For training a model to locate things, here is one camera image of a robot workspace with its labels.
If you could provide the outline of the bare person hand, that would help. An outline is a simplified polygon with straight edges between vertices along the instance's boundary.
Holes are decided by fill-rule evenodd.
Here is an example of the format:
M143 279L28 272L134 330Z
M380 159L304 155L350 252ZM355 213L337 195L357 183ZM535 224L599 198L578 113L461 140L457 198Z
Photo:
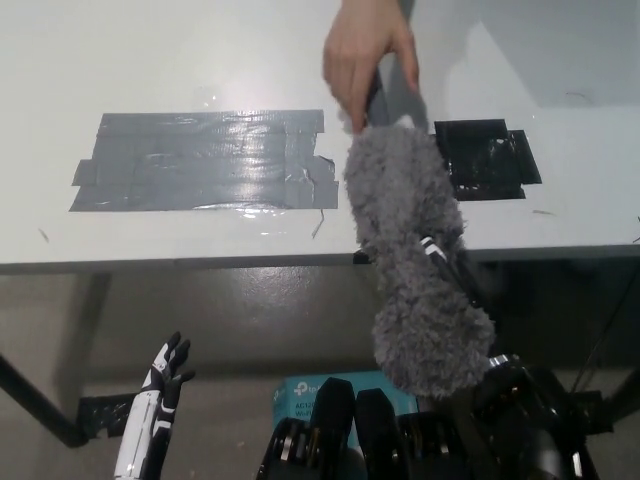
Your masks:
M341 3L323 49L323 78L351 121L365 127L370 87L382 58L393 53L409 88L419 91L414 35L397 0L347 0Z

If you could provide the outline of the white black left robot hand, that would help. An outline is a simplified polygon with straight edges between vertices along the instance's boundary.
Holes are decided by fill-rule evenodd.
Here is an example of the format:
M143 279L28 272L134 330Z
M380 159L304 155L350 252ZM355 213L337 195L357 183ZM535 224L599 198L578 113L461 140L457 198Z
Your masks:
M188 359L190 346L190 341L176 332L153 360L128 415L115 480L161 477L182 386L195 376L193 371L179 371Z

